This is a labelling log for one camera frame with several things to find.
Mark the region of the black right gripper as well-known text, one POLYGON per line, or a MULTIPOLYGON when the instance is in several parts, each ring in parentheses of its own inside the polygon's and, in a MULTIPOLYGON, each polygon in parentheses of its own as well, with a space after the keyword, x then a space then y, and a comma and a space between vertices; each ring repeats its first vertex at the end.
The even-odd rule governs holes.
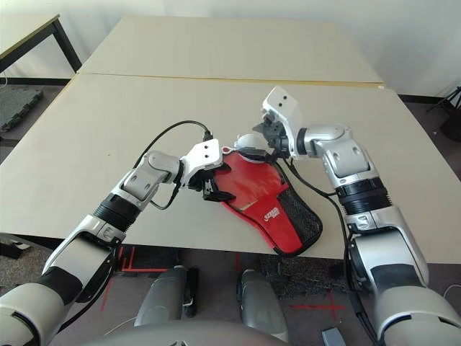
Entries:
POLYGON ((264 138, 270 148, 273 149, 272 154, 262 148, 244 146, 239 148, 238 154, 246 161, 260 164, 272 164, 277 161, 277 158, 290 158, 289 140, 283 124, 280 121, 271 122, 271 115, 265 114, 262 116, 261 122, 252 128, 253 131, 264 133, 264 138))

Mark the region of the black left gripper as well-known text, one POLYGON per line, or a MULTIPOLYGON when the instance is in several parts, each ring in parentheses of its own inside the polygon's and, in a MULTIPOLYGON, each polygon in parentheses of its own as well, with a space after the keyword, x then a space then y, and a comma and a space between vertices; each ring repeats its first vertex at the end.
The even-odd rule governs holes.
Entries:
POLYGON ((202 192, 202 198, 206 201, 227 202, 232 200, 233 194, 220 190, 215 183, 215 174, 226 174, 231 170, 231 167, 225 162, 214 169, 200 169, 189 179, 187 188, 202 192))

